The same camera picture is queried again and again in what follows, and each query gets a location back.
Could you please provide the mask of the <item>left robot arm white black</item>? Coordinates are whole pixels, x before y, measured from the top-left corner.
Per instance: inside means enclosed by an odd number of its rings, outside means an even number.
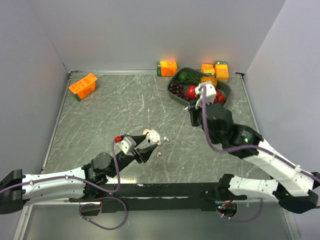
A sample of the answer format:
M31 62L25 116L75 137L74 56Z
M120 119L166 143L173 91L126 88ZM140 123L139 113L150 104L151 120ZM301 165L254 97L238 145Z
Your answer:
M23 174L21 169L11 171L0 181L0 213L19 212L35 203L71 199L93 201L100 192L115 193L120 186L105 189L111 178L120 179L120 172L130 163L146 163L153 151L161 145L157 134L128 134L116 136L111 149L118 153L99 153L90 163L71 170L48 174Z

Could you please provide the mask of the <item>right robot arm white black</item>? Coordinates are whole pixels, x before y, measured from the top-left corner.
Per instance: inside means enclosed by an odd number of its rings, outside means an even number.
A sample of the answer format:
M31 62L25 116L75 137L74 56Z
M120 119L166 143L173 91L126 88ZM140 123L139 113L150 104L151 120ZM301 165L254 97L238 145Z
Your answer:
M277 202L296 214L319 209L320 174L308 172L278 153L253 128L236 124L230 110L212 103L205 108L192 100L188 107L193 127L201 127L209 146L216 152L228 153L266 172L270 179L259 180L225 173L214 194L220 201L261 198Z

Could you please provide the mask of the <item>beige earbud charging case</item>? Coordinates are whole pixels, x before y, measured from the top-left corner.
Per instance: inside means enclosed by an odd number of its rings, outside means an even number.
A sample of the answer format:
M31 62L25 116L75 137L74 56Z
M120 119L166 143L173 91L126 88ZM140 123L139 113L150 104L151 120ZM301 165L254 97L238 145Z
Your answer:
M152 132L152 130L150 130L150 129L145 129L144 131L143 131L143 134L144 135L147 135L147 134L149 134L149 133L151 133Z

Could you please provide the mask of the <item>white earbud charging case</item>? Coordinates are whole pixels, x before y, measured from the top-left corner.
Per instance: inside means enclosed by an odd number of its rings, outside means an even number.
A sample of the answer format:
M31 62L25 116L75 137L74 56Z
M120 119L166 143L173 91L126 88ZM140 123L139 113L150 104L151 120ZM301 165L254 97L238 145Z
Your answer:
M146 139L151 143L158 144L161 141L161 135L155 130L149 130L146 133Z

